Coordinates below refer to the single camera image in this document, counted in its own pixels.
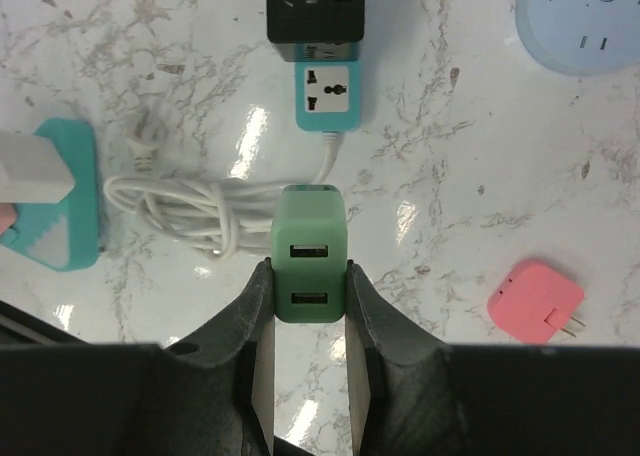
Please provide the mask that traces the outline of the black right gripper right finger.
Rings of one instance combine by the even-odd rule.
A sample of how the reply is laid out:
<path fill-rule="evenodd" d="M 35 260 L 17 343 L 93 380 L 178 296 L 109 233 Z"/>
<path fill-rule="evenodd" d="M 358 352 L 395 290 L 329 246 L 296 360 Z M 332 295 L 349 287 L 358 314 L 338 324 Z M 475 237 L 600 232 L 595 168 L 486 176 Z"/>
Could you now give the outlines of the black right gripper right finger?
<path fill-rule="evenodd" d="M 635 455 L 639 352 L 628 347 L 450 345 L 346 273 L 357 455 Z"/>

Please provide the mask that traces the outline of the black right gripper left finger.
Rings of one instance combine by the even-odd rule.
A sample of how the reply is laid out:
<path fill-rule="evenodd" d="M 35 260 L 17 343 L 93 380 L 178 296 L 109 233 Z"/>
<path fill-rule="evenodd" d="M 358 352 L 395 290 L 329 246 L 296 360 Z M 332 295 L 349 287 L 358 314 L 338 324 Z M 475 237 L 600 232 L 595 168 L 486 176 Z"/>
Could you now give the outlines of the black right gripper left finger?
<path fill-rule="evenodd" d="M 269 455 L 273 271 L 188 336 L 90 344 L 1 307 L 5 455 Z"/>

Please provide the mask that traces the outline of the pink plug adapter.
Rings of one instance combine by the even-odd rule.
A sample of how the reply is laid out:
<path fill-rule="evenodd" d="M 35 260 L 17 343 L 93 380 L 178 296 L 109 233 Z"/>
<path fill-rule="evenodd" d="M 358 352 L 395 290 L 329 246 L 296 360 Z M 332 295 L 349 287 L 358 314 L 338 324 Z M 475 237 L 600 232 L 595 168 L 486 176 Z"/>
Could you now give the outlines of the pink plug adapter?
<path fill-rule="evenodd" d="M 543 345 L 566 330 L 585 293 L 576 282 L 537 259 L 517 263 L 487 303 L 500 330 L 521 343 Z"/>

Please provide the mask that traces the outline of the green plug adapter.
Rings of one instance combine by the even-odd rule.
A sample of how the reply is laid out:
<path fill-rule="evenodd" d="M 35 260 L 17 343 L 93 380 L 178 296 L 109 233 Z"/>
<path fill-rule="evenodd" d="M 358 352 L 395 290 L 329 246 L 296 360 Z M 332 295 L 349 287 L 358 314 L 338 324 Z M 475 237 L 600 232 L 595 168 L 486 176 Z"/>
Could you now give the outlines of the green plug adapter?
<path fill-rule="evenodd" d="M 333 323 L 345 312 L 348 230 L 332 185 L 290 185 L 271 226 L 275 315 L 290 324 Z"/>

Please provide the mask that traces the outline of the teal triangular power strip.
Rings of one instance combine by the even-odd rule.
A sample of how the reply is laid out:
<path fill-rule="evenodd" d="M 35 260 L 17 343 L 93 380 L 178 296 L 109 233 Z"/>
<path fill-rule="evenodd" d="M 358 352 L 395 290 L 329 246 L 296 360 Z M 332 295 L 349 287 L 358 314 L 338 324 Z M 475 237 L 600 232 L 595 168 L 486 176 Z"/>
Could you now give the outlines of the teal triangular power strip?
<path fill-rule="evenodd" d="M 93 266 L 99 256 L 100 218 L 93 128 L 75 119 L 50 118 L 32 134 L 50 140 L 75 179 L 56 204 L 10 203 L 17 219 L 1 245 L 58 272 Z"/>

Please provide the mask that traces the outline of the pink cube socket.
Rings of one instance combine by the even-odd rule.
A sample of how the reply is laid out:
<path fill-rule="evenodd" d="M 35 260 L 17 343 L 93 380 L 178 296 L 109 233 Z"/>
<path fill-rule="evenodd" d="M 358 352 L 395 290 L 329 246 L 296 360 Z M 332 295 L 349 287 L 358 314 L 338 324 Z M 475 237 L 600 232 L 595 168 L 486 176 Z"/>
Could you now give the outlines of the pink cube socket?
<path fill-rule="evenodd" d="M 3 235 L 16 221 L 17 213 L 10 203 L 0 204 L 0 235 Z"/>

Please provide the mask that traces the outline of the white charger plug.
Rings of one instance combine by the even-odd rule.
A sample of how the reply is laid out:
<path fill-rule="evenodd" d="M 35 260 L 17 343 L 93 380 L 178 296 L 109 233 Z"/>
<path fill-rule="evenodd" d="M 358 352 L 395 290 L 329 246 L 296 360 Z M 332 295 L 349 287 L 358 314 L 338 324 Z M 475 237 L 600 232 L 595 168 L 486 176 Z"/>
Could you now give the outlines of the white charger plug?
<path fill-rule="evenodd" d="M 1 202 L 56 204 L 75 179 L 54 144 L 41 136 L 1 131 Z"/>

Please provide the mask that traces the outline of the blue rectangular power strip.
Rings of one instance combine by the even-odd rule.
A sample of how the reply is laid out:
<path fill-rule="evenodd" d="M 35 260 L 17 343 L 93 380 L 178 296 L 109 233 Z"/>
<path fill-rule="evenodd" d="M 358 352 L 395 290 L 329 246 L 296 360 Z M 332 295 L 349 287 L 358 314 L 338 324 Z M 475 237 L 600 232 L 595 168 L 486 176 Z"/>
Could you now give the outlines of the blue rectangular power strip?
<path fill-rule="evenodd" d="M 361 65 L 352 44 L 296 45 L 296 122 L 308 132 L 347 132 L 361 121 Z"/>

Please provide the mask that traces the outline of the black cube charger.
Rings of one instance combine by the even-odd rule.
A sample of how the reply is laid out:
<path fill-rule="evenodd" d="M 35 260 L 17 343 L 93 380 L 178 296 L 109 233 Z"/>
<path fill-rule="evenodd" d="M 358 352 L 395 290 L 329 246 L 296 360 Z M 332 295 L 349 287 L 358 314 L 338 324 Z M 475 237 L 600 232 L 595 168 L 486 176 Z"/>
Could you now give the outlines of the black cube charger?
<path fill-rule="evenodd" d="M 287 62 L 356 61 L 366 0 L 266 0 L 267 37 Z"/>

